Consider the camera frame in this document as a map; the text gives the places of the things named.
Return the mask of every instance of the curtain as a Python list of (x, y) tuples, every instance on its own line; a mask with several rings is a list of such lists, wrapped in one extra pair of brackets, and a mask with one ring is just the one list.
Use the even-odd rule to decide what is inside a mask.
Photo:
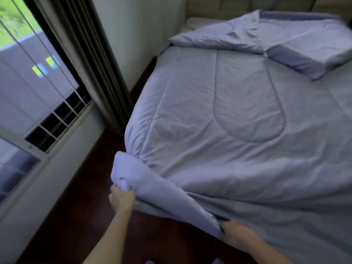
[(126, 84), (91, 0), (33, 0), (99, 107), (108, 130), (124, 132), (132, 112)]

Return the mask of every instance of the upholstered headboard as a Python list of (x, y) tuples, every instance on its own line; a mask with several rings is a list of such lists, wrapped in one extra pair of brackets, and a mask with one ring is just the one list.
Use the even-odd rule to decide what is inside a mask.
[(186, 17), (232, 19), (251, 11), (321, 12), (352, 19), (352, 0), (187, 0)]

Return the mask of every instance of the white wall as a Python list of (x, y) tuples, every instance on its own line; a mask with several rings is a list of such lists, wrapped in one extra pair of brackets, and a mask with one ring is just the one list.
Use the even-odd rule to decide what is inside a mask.
[[(33, 178), (29, 175), (13, 193), (25, 188), (0, 221), (0, 264), (16, 262), (102, 134), (105, 125), (100, 113), (95, 105), (89, 108), (47, 165)], [(1, 214), (13, 195), (1, 206)]]
[(163, 43), (185, 20), (186, 0), (93, 0), (131, 90)]

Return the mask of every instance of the glass pane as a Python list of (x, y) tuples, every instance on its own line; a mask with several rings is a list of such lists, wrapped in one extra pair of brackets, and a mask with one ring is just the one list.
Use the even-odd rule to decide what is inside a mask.
[(36, 157), (0, 138), (0, 202), (39, 162)]
[(59, 138), (76, 119), (69, 106), (78, 114), (91, 97), (23, 0), (0, 0), (0, 20), (0, 124), (46, 152), (55, 138), (39, 125)]

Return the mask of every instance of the dark wood floor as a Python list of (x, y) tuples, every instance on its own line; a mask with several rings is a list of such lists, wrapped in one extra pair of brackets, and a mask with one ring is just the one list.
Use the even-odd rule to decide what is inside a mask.
[[(123, 137), (105, 133), (19, 263), (83, 262), (113, 217), (108, 194), (113, 158), (119, 150), (125, 150)], [(255, 263), (248, 254), (189, 224), (133, 213), (123, 263), (151, 259), (161, 264), (210, 264), (218, 257), (225, 263)]]

